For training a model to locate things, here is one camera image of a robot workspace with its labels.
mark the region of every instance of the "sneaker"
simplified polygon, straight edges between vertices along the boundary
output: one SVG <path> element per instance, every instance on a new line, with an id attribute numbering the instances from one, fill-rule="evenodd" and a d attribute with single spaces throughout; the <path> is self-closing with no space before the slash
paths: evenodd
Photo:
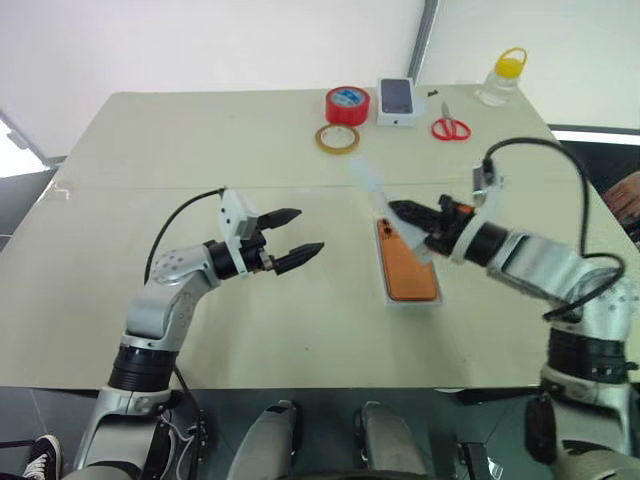
<path id="1" fill-rule="evenodd" d="M 60 443 L 53 435 L 43 435 L 31 447 L 29 464 L 22 476 L 32 480 L 60 480 Z"/>

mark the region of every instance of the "beige table surface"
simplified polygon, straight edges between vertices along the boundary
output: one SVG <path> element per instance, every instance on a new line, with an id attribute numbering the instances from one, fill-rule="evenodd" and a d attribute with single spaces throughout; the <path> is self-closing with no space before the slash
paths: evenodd
<path id="1" fill-rule="evenodd" d="M 438 111 L 428 107 L 416 129 L 361 128 L 359 153 L 384 172 L 394 198 L 435 205 L 449 193 L 470 201 L 470 167 L 492 142 L 550 138 L 522 96 L 501 110 L 476 102 L 472 87 L 437 88 L 428 101 Z M 384 306 L 366 196 L 350 186 L 344 158 L 313 144 L 323 123 L 313 107 L 322 98 L 320 91 L 112 97 L 0 254 L 0 384 L 103 385 L 157 230 L 179 203 L 222 184 L 242 189 L 262 211 L 304 211 L 268 232 L 271 253 L 309 241 L 326 247 L 300 269 L 232 279 L 200 302 L 178 360 L 194 387 L 536 383 L 547 306 L 479 267 L 438 258 L 444 305 Z M 443 99 L 472 126 L 471 141 L 430 137 Z M 540 147 L 510 147 L 496 160 L 506 176 L 496 222 L 575 245 L 573 167 Z M 640 281 L 635 247 L 594 192 L 592 199 L 589 250 L 623 255 Z M 209 199 L 185 211 L 160 249 L 220 238 L 216 206 Z M 638 347 L 636 328 L 631 358 Z"/>

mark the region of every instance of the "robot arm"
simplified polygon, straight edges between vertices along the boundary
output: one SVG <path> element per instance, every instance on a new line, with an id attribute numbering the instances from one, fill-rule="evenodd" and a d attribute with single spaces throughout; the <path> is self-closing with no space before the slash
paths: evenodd
<path id="1" fill-rule="evenodd" d="M 130 305 L 108 384 L 99 393 L 75 469 L 115 461 L 134 465 L 143 476 L 157 474 L 145 468 L 163 464 L 150 457 L 162 436 L 157 417 L 170 404 L 169 381 L 196 304 L 222 280 L 267 270 L 280 275 L 314 257 L 323 243 L 299 246 L 281 258 L 265 250 L 262 231 L 286 225 L 300 213 L 284 208 L 258 216 L 246 198 L 226 190 L 219 215 L 225 242 L 171 250 L 155 261 Z"/>
<path id="2" fill-rule="evenodd" d="M 491 183 L 494 173 L 484 168 Z M 541 371 L 542 393 L 527 408 L 531 455 L 563 471 L 558 478 L 577 478 L 567 476 L 576 455 L 634 454 L 628 371 L 637 365 L 625 357 L 625 341 L 638 311 L 633 282 L 622 277 L 607 287 L 614 275 L 620 276 L 617 269 L 598 267 L 566 245 L 536 234 L 509 232 L 446 195 L 439 203 L 441 211 L 412 201 L 389 202 L 389 207 L 396 222 L 423 230 L 431 251 L 457 254 L 556 309 L 545 315 L 551 335 Z M 592 301 L 579 301 L 597 290 L 602 292 Z M 572 308 L 576 303 L 581 305 Z"/>

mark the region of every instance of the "red scissors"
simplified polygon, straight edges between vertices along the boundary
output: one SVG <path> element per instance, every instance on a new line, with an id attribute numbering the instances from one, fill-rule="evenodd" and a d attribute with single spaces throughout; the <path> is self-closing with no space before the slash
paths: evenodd
<path id="1" fill-rule="evenodd" d="M 442 102 L 442 118 L 431 125 L 431 134 L 438 140 L 466 140 L 471 136 L 471 128 L 464 122 L 454 119 L 449 113 L 446 102 Z"/>

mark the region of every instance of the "red tape roll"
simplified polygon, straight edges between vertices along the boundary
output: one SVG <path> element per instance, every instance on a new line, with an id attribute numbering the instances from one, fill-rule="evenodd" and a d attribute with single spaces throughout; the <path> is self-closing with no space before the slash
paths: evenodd
<path id="1" fill-rule="evenodd" d="M 326 117 L 329 123 L 341 123 L 355 127 L 361 125 L 369 114 L 369 94 L 358 87 L 338 87 L 325 97 Z"/>

